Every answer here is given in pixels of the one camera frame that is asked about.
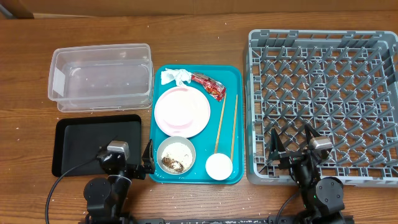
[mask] gray dish rack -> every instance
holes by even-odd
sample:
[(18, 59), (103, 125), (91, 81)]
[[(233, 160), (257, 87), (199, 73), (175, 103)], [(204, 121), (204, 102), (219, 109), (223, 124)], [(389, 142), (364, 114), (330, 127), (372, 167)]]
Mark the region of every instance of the gray dish rack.
[(398, 187), (397, 41), (387, 31), (252, 30), (244, 53), (249, 181), (295, 185), (267, 163), (271, 129), (294, 151), (309, 123), (333, 143), (322, 177)]

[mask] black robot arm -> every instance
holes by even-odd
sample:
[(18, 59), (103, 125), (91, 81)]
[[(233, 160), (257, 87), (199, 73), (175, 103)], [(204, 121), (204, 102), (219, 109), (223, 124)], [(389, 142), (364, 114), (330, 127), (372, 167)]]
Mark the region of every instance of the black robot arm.
[(91, 224), (127, 224), (129, 215), (121, 215), (132, 179), (145, 179), (146, 174), (155, 172), (152, 155), (152, 140), (149, 141), (143, 155), (143, 164), (133, 165), (126, 161), (129, 157), (129, 146), (126, 142), (112, 141), (101, 151), (97, 160), (101, 168), (109, 175), (95, 178), (86, 184), (84, 196), (87, 201), (88, 218)]
[(276, 130), (271, 131), (271, 145), (268, 163), (279, 160), (278, 168), (288, 169), (297, 183), (305, 210), (300, 212), (295, 223), (343, 224), (341, 211), (343, 184), (335, 177), (320, 178), (317, 165), (328, 159), (332, 143), (321, 136), (310, 125), (304, 127), (307, 146), (298, 151), (286, 151)]

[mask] white plate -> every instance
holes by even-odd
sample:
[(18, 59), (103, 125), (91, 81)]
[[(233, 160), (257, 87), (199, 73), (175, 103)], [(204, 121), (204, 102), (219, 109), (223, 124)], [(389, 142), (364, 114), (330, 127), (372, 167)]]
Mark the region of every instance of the white plate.
[(154, 114), (156, 124), (165, 134), (190, 138), (209, 122), (210, 104), (196, 88), (176, 86), (159, 97)]

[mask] wooden table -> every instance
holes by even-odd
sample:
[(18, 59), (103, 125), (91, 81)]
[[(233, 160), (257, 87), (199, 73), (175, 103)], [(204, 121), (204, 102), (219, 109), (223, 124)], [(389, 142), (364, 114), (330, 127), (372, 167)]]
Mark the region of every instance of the wooden table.
[[(61, 113), (47, 98), (55, 49), (84, 45), (147, 43), (155, 70), (169, 63), (234, 65), (243, 71), (243, 47), (253, 29), (391, 30), (398, 13), (313, 12), (224, 16), (103, 17), (0, 21), (0, 223), (44, 223), (55, 125), (62, 118), (134, 114), (143, 142), (150, 110)], [(61, 181), (50, 203), (51, 223), (76, 223), (86, 212), (83, 188), (93, 177)], [(137, 218), (239, 218), (276, 214), (295, 187), (166, 185), (135, 180), (126, 208)], [(398, 190), (345, 187), (344, 214), (356, 223), (397, 223)], [(303, 209), (299, 199), (285, 209)]]

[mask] crumpled tissue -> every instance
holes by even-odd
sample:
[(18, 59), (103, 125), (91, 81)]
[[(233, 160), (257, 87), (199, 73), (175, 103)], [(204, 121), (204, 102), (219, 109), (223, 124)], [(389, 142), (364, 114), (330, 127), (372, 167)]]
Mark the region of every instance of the crumpled tissue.
[(192, 73), (185, 69), (168, 69), (160, 73), (162, 79), (162, 85), (166, 85), (171, 81), (175, 80), (177, 86), (185, 86), (184, 82), (191, 83)]

